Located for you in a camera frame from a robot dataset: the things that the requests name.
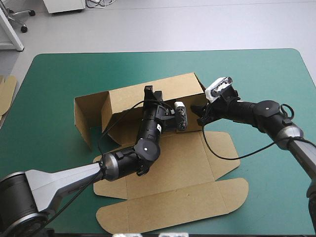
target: black cable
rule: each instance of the black cable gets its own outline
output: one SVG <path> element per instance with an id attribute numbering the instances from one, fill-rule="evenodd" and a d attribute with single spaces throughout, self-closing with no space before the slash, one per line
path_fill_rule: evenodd
<path id="1" fill-rule="evenodd" d="M 101 147 L 100 147 L 100 142 L 101 142 L 102 138 L 103 138 L 106 134 L 108 134 L 108 132 L 109 132 L 116 124 L 118 124 L 132 109 L 134 109 L 136 106 L 138 106 L 139 104 L 144 103 L 144 102 L 157 102 L 157 103 L 163 104 L 163 105 L 167 106 L 169 109 L 173 110 L 173 108 L 172 108 L 169 104 L 167 104 L 167 103 L 165 103 L 165 102 L 163 102 L 163 101 L 160 101 L 160 100 L 142 100 L 142 101 L 138 102 L 138 103 L 135 104 L 133 107 L 131 107 L 130 109 L 126 110 L 126 112 L 125 112 L 118 120 L 116 120 L 108 129 L 106 129 L 106 130 L 104 130 L 104 131 L 102 132 L 102 134 L 101 134 L 101 136 L 100 136 L 100 138 L 99 138 L 99 141 L 98 141 L 98 149 L 99 149 L 99 152 L 100 152 L 100 154 L 101 154 L 102 156 L 103 156 L 103 152 L 102 152 L 102 149 L 101 149 Z"/>
<path id="2" fill-rule="evenodd" d="M 290 116 L 290 117 L 288 116 L 288 114 L 287 114 L 287 112 L 285 111 L 284 107 L 287 107 L 287 108 L 291 111 L 291 116 Z M 289 105 L 287 105 L 287 104 L 281 104 L 281 105 L 280 105 L 280 109 L 281 109 L 281 111 L 282 111 L 282 113 L 284 114 L 284 117 L 285 117 L 286 119 L 290 119 L 290 120 L 294 119 L 294 109 L 292 109 L 291 106 L 289 106 Z"/>
<path id="3" fill-rule="evenodd" d="M 53 220 L 56 219 L 90 184 L 93 183 L 93 181 L 98 177 L 98 175 L 102 172 L 102 170 L 99 170 L 98 173 L 96 173 L 92 179 L 83 187 L 81 188 L 76 195 L 74 195 L 52 218 L 50 218 L 45 225 L 43 225 L 41 228 L 37 229 L 30 237 L 35 236 L 38 232 L 40 232 L 42 229 L 44 229 L 49 223 L 51 223 Z"/>
<path id="4" fill-rule="evenodd" d="M 273 146 L 275 143 L 277 143 L 277 142 L 279 142 L 279 141 L 282 140 L 282 139 L 281 139 L 281 140 L 279 140 L 279 141 L 277 141 L 277 142 L 272 142 L 272 143 L 270 143 L 269 145 L 267 145 L 267 146 L 265 146 L 265 147 L 263 147 L 263 148 L 260 148 L 260 149 L 254 151 L 254 152 L 251 152 L 251 153 L 246 154 L 246 155 L 241 156 L 241 157 L 226 158 L 226 157 L 221 157 L 221 156 L 219 156 L 218 154 L 216 154 L 216 153 L 211 149 L 211 147 L 209 146 L 209 144 L 208 144 L 208 142 L 207 142 L 206 136 L 205 136 L 204 126 L 202 127 L 202 132 L 203 132 L 204 141 L 205 141 L 205 143 L 206 143 L 208 149 L 213 153 L 213 155 L 215 155 L 215 156 L 218 157 L 219 159 L 225 159 L 225 160 L 237 160 L 237 159 L 242 159 L 242 158 L 246 158 L 246 157 L 252 156 L 252 155 L 254 155 L 254 154 L 256 154 L 256 153 L 258 153 L 258 152 L 260 152 L 260 151 L 263 151 L 263 150 L 265 150 L 265 149 L 267 149 L 267 148 Z"/>
<path id="5" fill-rule="evenodd" d="M 249 153 L 249 154 L 246 154 L 246 155 L 244 155 L 244 156 L 236 157 L 236 158 L 227 158 L 227 157 L 221 157 L 220 155 L 216 154 L 216 153 L 211 149 L 209 143 L 207 142 L 206 136 L 205 136 L 204 126 L 202 127 L 202 132 L 203 132 L 204 141 L 205 141 L 205 143 L 206 143 L 208 149 L 212 152 L 212 154 L 215 155 L 215 156 L 216 156 L 217 158 L 219 158 L 219 159 L 225 159 L 225 160 L 237 160 L 237 159 L 242 159 L 242 158 L 246 158 L 246 157 L 252 156 L 252 155 L 254 155 L 254 154 L 258 153 L 258 152 L 261 152 L 261 151 L 263 151 L 263 150 L 265 150 L 265 149 L 267 149 L 267 148 L 273 146 L 274 144 L 276 144 L 276 143 L 278 143 L 278 142 L 280 142 L 280 141 L 287 140 L 287 139 L 289 139 L 289 140 L 295 140 L 295 141 L 306 142 L 306 143 L 309 143 L 309 144 L 311 144 L 312 146 L 314 146 L 314 147 L 316 148 L 316 145 L 315 145 L 313 142 L 311 142 L 311 141 L 309 141 L 309 140 L 306 140 L 306 139 L 304 139 L 304 138 L 300 138 L 300 137 L 284 137 L 284 138 L 281 138 L 281 139 L 279 139 L 279 140 L 277 140 L 277 141 L 275 141 L 275 142 L 272 142 L 272 143 L 266 145 L 266 146 L 263 147 L 263 148 L 260 148 L 260 149 L 254 151 L 254 152 Z"/>

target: black cylinder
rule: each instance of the black cylinder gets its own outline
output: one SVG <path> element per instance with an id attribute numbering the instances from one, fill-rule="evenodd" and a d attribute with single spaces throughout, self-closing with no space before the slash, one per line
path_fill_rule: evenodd
<path id="1" fill-rule="evenodd" d="M 256 126 L 256 120 L 253 115 L 253 107 L 255 105 L 255 103 L 251 102 L 234 100 L 230 102 L 228 109 L 221 104 L 216 105 L 214 109 L 215 114 L 220 118 Z"/>
<path id="2" fill-rule="evenodd" d="M 141 138 L 148 138 L 159 143 L 162 124 L 159 124 L 158 121 L 155 119 L 157 110 L 159 108 L 159 106 L 155 105 L 150 106 L 144 110 L 143 119 L 138 131 L 136 142 Z"/>
<path id="3" fill-rule="evenodd" d="M 2 231 L 22 217 L 37 212 L 38 210 L 25 174 L 9 177 L 0 183 Z"/>
<path id="4" fill-rule="evenodd" d="M 114 156 L 118 162 L 118 179 L 139 170 L 138 157 L 132 147 L 121 149 L 115 152 Z"/>
<path id="5" fill-rule="evenodd" d="M 308 208 L 310 211 L 313 227 L 316 232 L 316 193 L 313 193 L 311 195 Z"/>

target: white cabinet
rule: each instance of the white cabinet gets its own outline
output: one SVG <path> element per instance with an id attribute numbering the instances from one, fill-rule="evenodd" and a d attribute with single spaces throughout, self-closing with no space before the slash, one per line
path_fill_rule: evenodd
<path id="1" fill-rule="evenodd" d="M 44 0 L 48 13 L 85 9 L 85 0 Z"/>

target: chair wheel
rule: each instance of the chair wheel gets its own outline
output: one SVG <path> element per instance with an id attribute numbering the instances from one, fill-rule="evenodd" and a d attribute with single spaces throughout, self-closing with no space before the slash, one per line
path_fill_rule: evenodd
<path id="1" fill-rule="evenodd" d="M 29 11 L 30 16 L 35 16 L 35 12 L 33 10 Z"/>
<path id="2" fill-rule="evenodd" d="M 26 26 L 22 26 L 21 27 L 21 32 L 22 33 L 25 33 L 25 32 L 27 32 L 28 31 L 28 28 L 26 27 Z"/>

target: unfolded cardboard box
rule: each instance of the unfolded cardboard box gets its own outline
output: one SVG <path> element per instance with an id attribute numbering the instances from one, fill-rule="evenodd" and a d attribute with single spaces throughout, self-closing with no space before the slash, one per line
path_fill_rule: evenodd
<path id="1" fill-rule="evenodd" d="M 191 105 L 206 103 L 204 87 L 194 73 L 75 98 L 75 125 L 86 143 L 91 147 L 89 128 L 102 125 L 104 130 L 142 101 L 145 85 L 161 90 L 170 105 L 182 101 L 189 125 L 185 132 L 162 134 L 161 155 L 145 176 L 131 174 L 94 185 L 97 195 L 127 200 L 100 208 L 96 214 L 100 225 L 110 233 L 142 233 L 238 209 L 248 195 L 248 183 L 242 178 L 216 181 L 240 161 L 218 159 L 208 150 L 198 117 L 190 110 Z M 135 144 L 141 118 L 139 105 L 110 131 L 120 148 Z M 206 132 L 206 136 L 217 153 L 237 156 L 229 134 Z"/>

